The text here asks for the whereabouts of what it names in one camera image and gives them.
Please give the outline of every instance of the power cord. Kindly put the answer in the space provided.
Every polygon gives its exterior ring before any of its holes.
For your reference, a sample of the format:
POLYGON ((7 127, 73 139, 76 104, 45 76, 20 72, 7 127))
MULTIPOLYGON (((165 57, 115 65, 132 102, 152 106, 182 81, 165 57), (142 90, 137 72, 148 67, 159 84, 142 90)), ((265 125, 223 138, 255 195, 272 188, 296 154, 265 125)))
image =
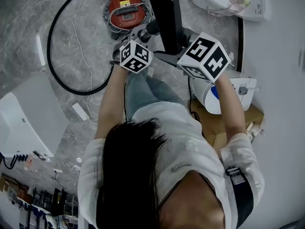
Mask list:
POLYGON ((38 4, 40 4, 41 2, 48 2, 51 0, 42 0, 39 1, 37 3, 35 3, 33 6, 28 7, 26 10, 24 10, 20 15, 18 15, 15 19, 13 19, 13 21, 6 27, 6 29, 4 30, 4 33, 2 34, 2 36, 0 37, 0 41, 3 38, 4 34, 6 33, 6 31, 8 30, 8 28, 16 21, 16 19, 18 19, 21 15, 23 15, 27 10, 32 9, 34 7, 36 7, 38 4))
POLYGON ((125 112, 125 121, 128 121, 127 111, 126 111, 126 89, 124 87, 124 112, 125 112))
POLYGON ((70 229, 73 229, 74 228, 74 224, 73 224, 73 227, 69 227, 69 223, 67 223, 67 227, 70 228, 70 229))
POLYGON ((62 189, 64 190, 64 187, 59 183, 59 181, 56 179, 56 176, 57 176, 57 172, 55 171, 55 177, 51 177, 52 180, 55 180, 57 181, 57 183, 62 187, 62 189))
POLYGON ((13 157, 11 163, 10 163, 10 166, 8 166, 8 165, 5 163, 5 157, 4 157, 4 155, 3 155, 1 152, 0 152, 0 156, 3 157, 3 164, 4 164, 4 166, 5 166, 7 169, 12 170, 12 169, 14 168, 15 164, 16 164, 16 161, 18 160, 18 156, 16 157, 16 156, 14 155, 14 157, 13 157))
MULTIPOLYGON (((72 24, 73 24, 73 27, 74 27, 74 30, 75 30, 75 35, 76 35, 78 44, 79 44, 80 49, 81 49, 82 58, 83 58, 84 62, 86 63, 86 66, 88 67, 88 69, 89 69, 89 71, 90 71, 90 74, 91 74, 91 78, 90 78, 90 88, 91 88, 91 91, 92 91, 92 78, 93 78, 93 73, 92 73, 92 70, 91 70, 91 68, 90 68, 90 66, 89 66, 89 64, 88 64, 88 62, 87 62, 86 59, 85 59, 85 56, 84 56, 84 53, 83 53, 83 49, 82 49, 82 46, 81 46, 81 42, 80 42, 80 39, 79 39, 78 34, 77 34, 76 26, 75 26, 75 24, 74 24, 74 17, 75 17, 75 15, 76 15, 76 13, 80 10, 83 1, 84 1, 84 0, 81 0, 81 3, 80 3, 80 5, 79 5, 78 9, 76 10, 76 12, 75 12, 75 13, 73 14, 73 16, 72 16, 72 24)), ((140 5, 145 5, 145 6, 146 6, 146 8, 147 8, 147 10, 148 10, 148 12, 149 12, 149 14, 150 14, 149 20, 151 21, 151 20, 153 19, 153 14, 152 14, 151 10, 149 9, 149 7, 148 7, 145 3, 133 4, 133 5, 130 5, 130 6, 140 6, 140 5)), ((112 13, 111 13, 110 16, 109 16, 108 22, 107 22, 108 29, 109 29, 110 31, 112 31, 112 32, 115 32, 115 33, 120 33, 122 30, 125 30, 125 29, 118 28, 118 27, 114 26, 114 25, 111 23, 111 17, 112 17, 112 15, 113 15, 113 13, 114 13, 115 11, 119 10, 119 9, 121 9, 121 8, 118 8, 118 9, 115 9, 114 11, 112 11, 112 13), (110 24, 109 24, 109 23, 110 23, 113 27, 119 29, 119 31, 113 31, 113 30, 110 28, 110 24)), ((127 31, 127 32, 126 32, 126 34, 123 36, 122 41, 125 39, 125 37, 126 37, 127 35, 129 35, 129 33, 130 33, 131 30, 126 30, 126 31, 127 31)), ((87 105, 89 114, 90 114, 90 116, 91 116, 92 118, 98 120, 98 118, 95 117, 95 116, 91 113, 91 111, 90 111, 89 104, 88 104, 88 101, 89 101, 89 98, 90 98, 90 97, 91 97, 91 95, 89 95, 88 98, 87 98, 87 100, 86 100, 86 105, 87 105)), ((126 113, 126 107, 125 107, 125 106, 124 106, 124 110, 125 110, 125 117, 126 117, 126 120, 127 120, 127 116, 126 116, 127 113, 126 113)), ((97 123, 94 122, 94 121, 92 121, 91 119, 88 119, 88 120, 89 120, 90 122, 92 122, 92 123, 94 123, 94 124, 97 125, 97 123)))
POLYGON ((73 176, 75 176, 75 177, 78 177, 78 176, 79 176, 80 170, 79 170, 79 168, 77 168, 77 167, 75 166, 75 164, 81 162, 81 161, 80 161, 80 162, 77 161, 77 158, 79 158, 79 157, 76 157, 76 156, 77 156, 78 154, 82 153, 82 152, 86 152, 86 150, 82 150, 82 151, 76 153, 75 156, 74 156, 74 162, 71 162, 71 161, 69 161, 69 160, 64 160, 64 161, 62 162, 61 165, 65 168, 65 170, 63 170, 63 172, 70 172, 71 175, 73 175, 73 176))
POLYGON ((190 77, 187 78, 187 83, 188 83, 189 94, 190 94, 189 111, 190 111, 191 115, 194 115, 194 119, 196 121, 200 122, 200 117, 199 117, 198 113, 196 111, 192 111, 192 91, 191 91, 190 77))
POLYGON ((86 92, 82 92, 82 91, 77 91, 74 89, 71 89, 70 87, 68 87, 64 82, 62 82, 62 80, 58 77, 58 75, 56 74, 53 64, 52 64, 52 60, 51 60, 51 41, 52 41, 52 35, 53 35, 53 31, 54 31, 54 27, 56 25, 56 22, 59 18, 59 16, 61 15, 62 11, 66 8, 66 6, 71 2, 72 0, 66 0, 66 2, 62 5, 62 7, 59 9, 59 11, 57 12, 57 14, 54 17, 54 20, 51 24, 50 27, 50 31, 49 31, 49 36, 48 36, 48 41, 47 41, 47 60, 48 60, 48 65, 50 68, 50 72, 52 73, 52 75, 54 76, 55 80, 57 81, 57 83, 66 91, 75 94, 75 95, 80 95, 80 96, 89 96, 92 95, 94 93, 97 93, 99 91, 101 91, 102 89, 104 89, 109 81, 110 75, 112 73, 112 69, 110 74, 108 75, 107 79, 105 80, 104 83, 102 83, 99 87, 92 89, 91 91, 86 91, 86 92))

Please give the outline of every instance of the black cable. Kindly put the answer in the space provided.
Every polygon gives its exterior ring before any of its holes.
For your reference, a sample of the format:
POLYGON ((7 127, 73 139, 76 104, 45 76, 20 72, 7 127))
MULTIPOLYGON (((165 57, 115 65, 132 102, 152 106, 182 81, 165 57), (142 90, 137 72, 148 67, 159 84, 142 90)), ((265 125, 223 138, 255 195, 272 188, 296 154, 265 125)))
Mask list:
POLYGON ((59 183, 59 181, 56 179, 56 176, 57 176, 57 172, 55 172, 55 177, 51 177, 52 180, 55 180, 57 181, 57 183, 62 187, 62 189, 64 190, 63 186, 59 183))
POLYGON ((12 170, 16 164, 16 161, 18 160, 18 157, 17 156, 14 156, 13 160, 11 161, 11 166, 9 167, 6 163, 5 163, 5 157, 4 155, 0 152, 0 155, 3 157, 3 164, 4 166, 9 169, 9 170, 12 170))
POLYGON ((64 88, 65 90, 67 90, 68 92, 72 93, 72 94, 75 94, 75 95, 81 95, 81 96, 88 96, 88 95, 92 95, 92 94, 95 94, 99 91, 101 91, 102 89, 104 89, 107 84, 108 84, 108 81, 109 81, 109 78, 111 76, 111 73, 112 73, 112 68, 111 68, 111 71, 110 71, 110 74, 108 76, 108 78, 105 80, 105 82, 100 85, 99 87, 97 87, 96 89, 94 90, 91 90, 91 91, 88 91, 88 92, 81 92, 81 91, 77 91, 77 90, 73 90, 71 89, 70 87, 68 87, 65 83, 63 83, 61 81, 61 79, 58 77, 58 75, 56 74, 54 68, 53 68, 53 64, 52 64, 52 61, 51 61, 51 41, 52 41, 52 35, 53 35, 53 30, 54 30, 54 27, 56 25, 56 22, 60 16, 60 14, 62 13, 62 11, 65 9, 65 7, 71 2, 72 0, 67 0, 63 6, 59 9, 59 11, 57 12, 57 14, 55 15, 55 18, 51 24, 51 27, 50 27, 50 31, 49 31, 49 36, 48 36, 48 42, 47 42, 47 59, 48 59, 48 65, 49 65, 49 68, 50 68, 50 71, 52 73, 52 75, 54 76, 55 80, 58 82, 59 85, 62 86, 62 88, 64 88))
POLYGON ((192 92, 191 92, 191 84, 190 84, 190 77, 187 78, 187 83, 189 87, 189 94, 190 94, 190 101, 189 101, 189 111, 191 115, 194 115, 196 121, 200 122, 200 117, 197 112, 192 111, 192 92))
POLYGON ((125 121, 128 121, 127 111, 126 111, 126 89, 124 87, 124 112, 125 112, 125 121))

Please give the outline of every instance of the metal bracket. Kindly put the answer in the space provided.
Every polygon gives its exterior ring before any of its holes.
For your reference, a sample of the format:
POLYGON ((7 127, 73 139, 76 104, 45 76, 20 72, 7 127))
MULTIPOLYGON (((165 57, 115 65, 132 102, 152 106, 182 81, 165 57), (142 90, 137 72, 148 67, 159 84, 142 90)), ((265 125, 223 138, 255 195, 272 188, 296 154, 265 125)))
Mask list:
POLYGON ((238 94, 239 95, 246 95, 248 93, 248 88, 244 87, 244 86, 241 86, 238 90, 238 94))
POLYGON ((231 178, 234 185, 241 184, 245 182, 244 178, 241 175, 240 168, 230 167, 225 170, 226 174, 231 178))

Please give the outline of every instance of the jeans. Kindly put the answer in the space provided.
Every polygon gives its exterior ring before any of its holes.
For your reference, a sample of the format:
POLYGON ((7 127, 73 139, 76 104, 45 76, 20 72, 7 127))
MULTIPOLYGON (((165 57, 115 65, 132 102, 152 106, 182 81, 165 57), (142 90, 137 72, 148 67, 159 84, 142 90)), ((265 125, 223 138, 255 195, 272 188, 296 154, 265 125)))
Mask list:
POLYGON ((126 112, 128 118, 147 105, 171 102, 184 105, 182 99, 163 81, 147 76, 148 69, 138 74, 129 73, 126 85, 126 112))

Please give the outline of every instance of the fiducial marker cube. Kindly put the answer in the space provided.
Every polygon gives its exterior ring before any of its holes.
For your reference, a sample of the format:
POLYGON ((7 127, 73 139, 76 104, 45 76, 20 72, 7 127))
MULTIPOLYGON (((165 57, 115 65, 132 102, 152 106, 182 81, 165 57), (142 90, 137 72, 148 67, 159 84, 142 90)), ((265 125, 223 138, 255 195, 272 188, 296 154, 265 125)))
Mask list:
POLYGON ((190 77, 214 83, 230 62, 221 43, 202 32, 177 64, 190 77))
POLYGON ((121 67, 133 73, 144 70, 153 60, 151 51, 132 40, 126 46, 122 46, 120 51, 121 67))

